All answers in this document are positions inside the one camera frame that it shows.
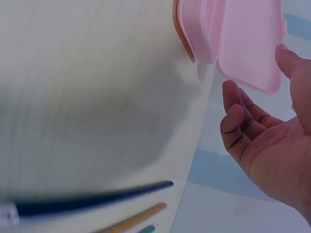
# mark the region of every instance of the hand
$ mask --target hand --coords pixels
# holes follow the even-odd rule
[[[226,150],[264,193],[294,207],[311,223],[311,60],[281,44],[276,62],[291,79],[297,116],[287,122],[276,119],[226,81],[221,134]]]

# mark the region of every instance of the lined notebook page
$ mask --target lined notebook page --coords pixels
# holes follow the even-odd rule
[[[118,183],[164,156],[201,90],[172,1],[2,0],[0,34],[1,200],[170,179]]]

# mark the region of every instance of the yellow pencil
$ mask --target yellow pencil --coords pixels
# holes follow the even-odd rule
[[[122,222],[119,222],[111,227],[100,230],[96,233],[122,233],[144,221],[156,215],[160,211],[164,210],[167,207],[167,204],[160,203],[155,205],[144,212],[141,212],[133,217],[130,217]]]

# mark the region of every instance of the light blue surface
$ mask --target light blue surface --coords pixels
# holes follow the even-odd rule
[[[306,40],[311,40],[310,21],[287,13],[284,13],[284,19],[287,22],[288,34],[304,38]]]
[[[205,150],[196,150],[188,182],[245,197],[275,201],[250,181],[231,156]]]
[[[310,0],[283,0],[288,31],[285,42],[304,58],[311,58],[310,7]],[[309,225],[297,211],[266,196],[225,151],[219,132],[225,116],[223,81],[216,72],[200,141],[171,233],[309,232]],[[265,111],[288,120],[295,116],[289,83],[284,77],[281,90],[274,96],[241,87]]]

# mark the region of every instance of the pink plastic container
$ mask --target pink plastic container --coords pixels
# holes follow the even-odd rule
[[[177,18],[198,63],[229,79],[276,93],[275,47],[287,34],[281,0],[177,0]]]

